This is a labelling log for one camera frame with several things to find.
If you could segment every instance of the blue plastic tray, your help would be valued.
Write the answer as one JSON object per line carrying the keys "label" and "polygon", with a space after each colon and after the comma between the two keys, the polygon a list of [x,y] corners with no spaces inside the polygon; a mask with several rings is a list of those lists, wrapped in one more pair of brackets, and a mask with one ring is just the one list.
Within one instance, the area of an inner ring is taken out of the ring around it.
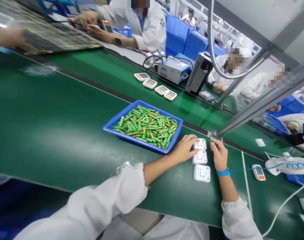
{"label": "blue plastic tray", "polygon": [[[112,126],[116,126],[118,124],[118,122],[120,121],[121,117],[122,116],[126,116],[129,111],[131,111],[132,109],[136,109],[136,107],[140,105],[142,107],[145,107],[145,108],[149,108],[149,109],[154,109],[156,111],[159,111],[159,113],[163,116],[166,116],[166,117],[171,117],[172,119],[175,119],[177,122],[178,122],[178,128],[170,142],[170,145],[169,147],[164,150],[162,148],[159,148],[157,146],[153,146],[147,142],[143,142],[143,141],[140,141],[132,136],[128,136],[128,135],[125,135],[125,134],[122,134],[118,131],[115,131]],[[112,134],[115,134],[115,135],[118,135],[119,137],[121,138],[125,138],[131,142],[134,142],[136,144],[139,144],[139,145],[143,145],[147,148],[150,148],[150,149],[153,149],[155,151],[158,151],[160,153],[169,153],[173,147],[173,145],[175,144],[176,142],[176,139],[178,138],[179,134],[180,134],[180,131],[181,131],[181,128],[182,128],[182,125],[183,125],[183,120],[178,118],[178,117],[175,117],[167,112],[164,112],[163,110],[159,109],[159,108],[156,108],[152,105],[149,105],[148,103],[146,102],[143,102],[143,101],[140,101],[140,100],[137,100],[135,102],[133,102],[132,104],[128,105],[126,108],[124,108],[121,112],[119,112],[115,117],[113,117],[111,120],[109,120],[109,122],[107,124],[105,124],[105,126],[103,127],[103,129],[107,132],[110,132]]]}

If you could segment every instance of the metal grid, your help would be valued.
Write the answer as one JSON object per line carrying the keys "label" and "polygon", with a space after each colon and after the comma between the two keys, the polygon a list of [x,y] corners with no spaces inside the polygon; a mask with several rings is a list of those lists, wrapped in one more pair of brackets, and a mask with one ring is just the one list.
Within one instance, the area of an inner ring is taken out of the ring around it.
{"label": "metal grid", "polygon": [[28,29],[26,33],[29,54],[73,51],[102,47],[95,39],[61,23],[51,24],[14,0],[0,0],[0,13],[6,14]]}

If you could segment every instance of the white cable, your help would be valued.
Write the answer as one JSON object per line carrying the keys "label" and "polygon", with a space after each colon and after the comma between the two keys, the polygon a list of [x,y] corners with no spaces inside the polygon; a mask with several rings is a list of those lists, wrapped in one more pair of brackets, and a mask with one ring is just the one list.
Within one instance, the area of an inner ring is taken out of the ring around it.
{"label": "white cable", "polygon": [[304,188],[304,185],[303,185],[302,187],[300,187],[297,191],[295,191],[287,200],[285,200],[285,202],[281,205],[281,207],[280,207],[279,210],[277,211],[277,213],[276,213],[276,215],[275,215],[275,217],[274,217],[274,219],[273,219],[273,221],[272,221],[272,224],[271,224],[270,228],[262,235],[262,237],[265,237],[266,235],[268,235],[268,234],[270,233],[270,231],[271,231],[271,229],[273,228],[273,225],[274,225],[274,223],[275,223],[275,220],[276,220],[276,218],[278,217],[278,215],[279,215],[281,209],[284,207],[284,205],[285,205],[292,197],[294,197],[296,194],[298,194],[303,188]]}

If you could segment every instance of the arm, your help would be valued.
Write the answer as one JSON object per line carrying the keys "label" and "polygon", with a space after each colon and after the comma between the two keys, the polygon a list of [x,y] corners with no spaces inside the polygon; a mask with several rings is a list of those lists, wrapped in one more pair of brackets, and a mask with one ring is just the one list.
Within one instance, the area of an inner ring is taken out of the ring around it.
{"label": "arm", "polygon": [[[227,170],[228,151],[221,141],[211,142],[214,164],[217,171]],[[231,176],[219,176],[222,192],[222,227],[224,234],[231,240],[262,240],[247,202],[240,198]]]}
{"label": "arm", "polygon": [[198,150],[190,152],[198,139],[185,135],[168,156],[143,166],[125,168],[119,176],[111,177],[99,186],[82,188],[73,193],[68,203],[49,218],[31,223],[15,240],[93,240],[119,213],[129,213],[147,195],[151,182],[171,167],[190,159]]}

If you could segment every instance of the gray screen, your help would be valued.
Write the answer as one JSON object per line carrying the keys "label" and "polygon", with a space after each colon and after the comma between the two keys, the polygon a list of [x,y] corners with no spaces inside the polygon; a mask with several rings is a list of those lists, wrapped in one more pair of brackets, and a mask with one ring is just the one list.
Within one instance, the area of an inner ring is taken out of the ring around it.
{"label": "gray screen", "polygon": [[146,73],[141,73],[141,74],[139,74],[139,76],[140,76],[141,78],[148,78],[148,75],[147,75]]}

